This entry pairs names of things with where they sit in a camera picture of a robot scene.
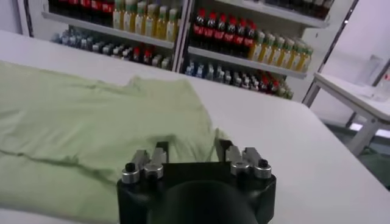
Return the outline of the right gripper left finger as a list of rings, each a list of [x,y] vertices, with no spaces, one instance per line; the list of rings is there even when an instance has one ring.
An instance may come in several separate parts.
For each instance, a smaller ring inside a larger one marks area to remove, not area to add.
[[[121,174],[124,184],[139,183],[141,177],[147,180],[159,180],[164,175],[163,165],[169,162],[169,142],[157,142],[152,155],[146,150],[137,150]]]

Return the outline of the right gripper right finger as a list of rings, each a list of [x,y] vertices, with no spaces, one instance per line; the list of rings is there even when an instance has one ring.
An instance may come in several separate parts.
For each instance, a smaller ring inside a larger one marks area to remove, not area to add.
[[[218,160],[230,163],[230,172],[234,176],[253,174],[255,178],[268,180],[272,177],[272,167],[254,147],[240,151],[238,146],[226,139],[214,141]]]

